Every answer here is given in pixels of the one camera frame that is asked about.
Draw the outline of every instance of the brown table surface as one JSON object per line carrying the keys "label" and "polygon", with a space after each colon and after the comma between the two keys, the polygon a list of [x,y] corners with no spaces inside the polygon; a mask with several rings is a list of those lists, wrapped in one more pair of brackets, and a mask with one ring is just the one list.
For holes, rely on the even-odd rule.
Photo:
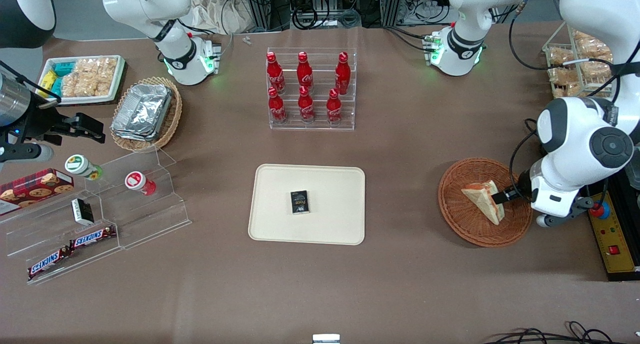
{"label": "brown table surface", "polygon": [[[557,25],[518,25],[526,61],[541,62]],[[606,282],[584,215],[557,228],[533,225],[513,246],[487,249],[459,238],[439,212],[446,168],[467,157],[508,163],[526,134],[523,119],[551,99],[546,73],[512,57],[507,29],[491,29],[482,60],[463,77],[425,66],[418,50],[382,29],[252,34],[251,46],[236,38],[219,75],[179,86],[182,119],[165,146],[193,223],[36,286],[26,285],[25,262],[0,255],[0,342],[293,344],[340,333],[346,344],[481,343],[515,328],[566,334],[568,320],[637,342],[640,284]],[[270,130],[269,46],[357,47],[356,130]],[[125,88],[167,76],[156,53],[148,39],[45,46],[45,58],[122,55]],[[113,105],[61,112],[76,110],[108,132]],[[105,145],[65,137],[47,165],[62,168],[77,152],[96,163],[128,153],[110,137]],[[538,155],[534,141],[524,145],[515,171]],[[265,163],[362,168],[364,242],[249,238],[254,173]],[[41,168],[7,164],[1,177]]]}

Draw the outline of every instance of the round wicker basket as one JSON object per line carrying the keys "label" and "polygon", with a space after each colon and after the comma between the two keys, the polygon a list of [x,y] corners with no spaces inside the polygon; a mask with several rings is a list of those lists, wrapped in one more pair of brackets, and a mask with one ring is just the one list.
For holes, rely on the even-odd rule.
{"label": "round wicker basket", "polygon": [[468,184],[488,180],[493,180],[498,189],[512,185],[509,168],[496,160],[471,157],[451,165],[438,186],[440,211],[446,223],[466,241],[486,248],[510,246],[524,237],[533,210],[525,200],[506,202],[504,218],[494,225],[461,191]]}
{"label": "round wicker basket", "polygon": [[[158,139],[156,139],[155,141],[132,140],[119,137],[114,134],[114,131],[112,130],[111,137],[113,137],[113,140],[116,142],[116,144],[118,144],[120,148],[125,150],[139,151],[153,145],[158,148],[162,148],[166,146],[167,143],[169,143],[169,140],[174,136],[174,133],[178,128],[178,122],[180,121],[180,116],[183,113],[183,99],[181,98],[180,92],[178,92],[178,88],[176,88],[176,85],[173,84],[171,80],[165,79],[164,77],[148,77],[146,79],[138,81],[134,85],[137,84],[162,84],[165,87],[170,88],[173,92],[173,95],[171,96],[171,102],[169,103],[169,109],[167,110],[164,121],[162,122],[162,128],[160,128],[160,136],[158,136]],[[113,114],[114,119],[118,115],[118,112],[122,107],[122,102],[124,102],[124,98],[131,91],[131,88],[133,88],[133,85],[126,89],[126,92],[120,97],[115,113]]]}

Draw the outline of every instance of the yellow control panel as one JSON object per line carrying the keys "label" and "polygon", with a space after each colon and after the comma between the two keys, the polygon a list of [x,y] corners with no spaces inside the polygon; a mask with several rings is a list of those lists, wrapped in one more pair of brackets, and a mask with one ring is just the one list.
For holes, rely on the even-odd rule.
{"label": "yellow control panel", "polygon": [[[592,196],[594,203],[598,203],[601,194]],[[620,222],[611,203],[609,193],[606,193],[604,203],[608,204],[610,215],[605,219],[589,213],[591,226],[596,235],[600,254],[608,273],[630,273],[635,271],[625,236],[620,228]]]}

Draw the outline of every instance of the coca-cola bottle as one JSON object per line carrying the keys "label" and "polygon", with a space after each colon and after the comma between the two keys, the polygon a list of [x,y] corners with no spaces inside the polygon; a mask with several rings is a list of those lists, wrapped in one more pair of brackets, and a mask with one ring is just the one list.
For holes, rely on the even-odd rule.
{"label": "coca-cola bottle", "polygon": [[284,73],[282,66],[276,60],[276,54],[272,51],[267,53],[267,75],[271,85],[278,93],[282,93],[284,91]]}
{"label": "coca-cola bottle", "polygon": [[278,90],[273,86],[269,88],[269,110],[275,124],[283,125],[287,122],[287,112],[284,110],[284,103],[278,95]]}
{"label": "coca-cola bottle", "polygon": [[316,120],[314,114],[314,101],[309,96],[309,88],[306,86],[300,86],[300,97],[297,99],[297,105],[300,107],[300,116],[302,117],[302,123],[310,125]]}
{"label": "coca-cola bottle", "polygon": [[314,71],[307,60],[307,53],[301,51],[297,53],[297,82],[300,87],[307,87],[309,93],[314,91]]}
{"label": "coca-cola bottle", "polygon": [[343,51],[338,55],[338,66],[335,68],[335,88],[341,96],[349,90],[349,80],[352,77],[352,69],[349,68],[349,55]]}
{"label": "coca-cola bottle", "polygon": [[329,100],[326,101],[326,117],[331,126],[340,125],[342,107],[343,103],[338,98],[338,90],[329,90]]}

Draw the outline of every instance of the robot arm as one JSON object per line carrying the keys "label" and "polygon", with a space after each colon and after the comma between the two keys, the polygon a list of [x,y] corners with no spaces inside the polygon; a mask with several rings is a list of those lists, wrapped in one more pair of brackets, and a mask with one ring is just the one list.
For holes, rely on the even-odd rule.
{"label": "robot arm", "polygon": [[[0,0],[0,48],[38,48],[56,26],[52,0]],[[29,139],[55,145],[61,135],[105,142],[103,123],[82,113],[69,118],[59,114],[56,102],[29,91],[28,79],[0,61],[15,78],[0,72],[0,170],[5,162],[45,162],[53,156],[50,146],[25,143]]]}
{"label": "robot arm", "polygon": [[[601,39],[614,64],[640,61],[640,0],[560,0],[562,17],[572,27]],[[613,98],[565,97],[551,101],[537,120],[545,157],[519,177],[518,187],[531,197],[531,207],[544,215],[537,223],[558,225],[594,205],[578,191],[617,173],[631,160],[640,141],[640,77],[619,78]],[[514,198],[507,189],[494,195]]]}
{"label": "robot arm", "polygon": [[459,12],[455,26],[435,31],[441,44],[432,49],[430,64],[451,76],[466,75],[478,62],[482,44],[492,25],[489,9],[513,5],[522,0],[449,0]]}
{"label": "robot arm", "polygon": [[176,20],[187,15],[191,0],[102,0],[113,20],[133,27],[155,42],[169,73],[184,85],[195,85],[215,70],[213,45],[190,38]]}

